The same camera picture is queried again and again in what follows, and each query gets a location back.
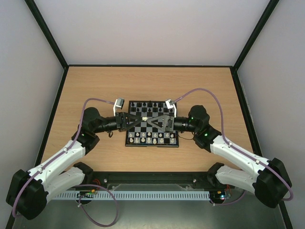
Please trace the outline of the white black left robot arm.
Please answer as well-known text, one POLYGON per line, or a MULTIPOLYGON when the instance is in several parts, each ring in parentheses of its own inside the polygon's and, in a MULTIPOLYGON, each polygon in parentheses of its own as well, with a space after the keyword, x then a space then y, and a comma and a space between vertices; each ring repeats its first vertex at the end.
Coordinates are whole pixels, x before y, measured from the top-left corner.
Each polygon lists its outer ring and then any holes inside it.
POLYGON ((12 206, 12 215, 34 219, 60 193, 87 184, 92 174, 89 166, 77 163, 68 171, 65 169, 95 148, 100 140, 97 133, 127 131, 146 120, 145 116, 126 112, 102 117, 94 107, 84 109, 77 131, 61 150, 28 171, 20 169, 15 172, 6 197, 6 202, 12 206))

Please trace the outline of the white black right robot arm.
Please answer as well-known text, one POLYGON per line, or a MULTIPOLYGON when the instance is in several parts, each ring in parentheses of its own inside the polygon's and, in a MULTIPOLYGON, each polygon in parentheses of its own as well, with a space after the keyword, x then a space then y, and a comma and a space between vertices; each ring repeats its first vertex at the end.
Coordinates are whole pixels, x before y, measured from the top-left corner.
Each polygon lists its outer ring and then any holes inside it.
POLYGON ((164 132, 192 132, 196 145, 221 156, 238 169, 222 163, 214 164, 208 171, 208 182, 213 187, 231 185, 254 194, 265 206, 275 208, 291 192, 292 182, 283 162, 253 154, 227 140, 210 124, 210 117, 202 105, 190 109, 188 117, 161 115, 147 119, 147 123, 164 132))

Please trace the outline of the black and silver chessboard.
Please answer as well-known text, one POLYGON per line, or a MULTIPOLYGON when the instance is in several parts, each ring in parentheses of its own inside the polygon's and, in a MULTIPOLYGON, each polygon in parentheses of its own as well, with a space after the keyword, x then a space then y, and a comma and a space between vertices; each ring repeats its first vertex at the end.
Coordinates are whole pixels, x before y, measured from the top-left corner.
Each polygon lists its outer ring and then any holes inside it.
MULTIPOLYGON (((152 107, 148 107, 149 101, 129 101, 128 113, 138 115, 142 117, 157 117, 161 115, 172 115, 166 107, 164 101, 152 101, 152 107)), ((141 122, 135 127, 126 132, 125 146, 128 147, 140 147, 140 146, 157 146, 157 147, 178 147, 179 139, 176 131, 162 132, 157 128, 147 124, 146 121, 141 122), (147 143, 147 138, 151 138, 151 143, 147 143), (140 142, 136 143, 135 139, 139 138, 140 142), (153 144, 153 139, 157 139, 157 144, 153 144)))

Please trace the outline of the black aluminium frame rail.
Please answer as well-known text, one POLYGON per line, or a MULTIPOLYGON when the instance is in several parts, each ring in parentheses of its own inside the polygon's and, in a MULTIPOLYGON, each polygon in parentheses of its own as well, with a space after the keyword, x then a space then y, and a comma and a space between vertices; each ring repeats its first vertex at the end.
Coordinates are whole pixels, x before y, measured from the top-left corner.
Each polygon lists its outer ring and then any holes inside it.
POLYGON ((208 172, 94 172, 102 184, 178 184, 217 187, 226 186, 208 172))

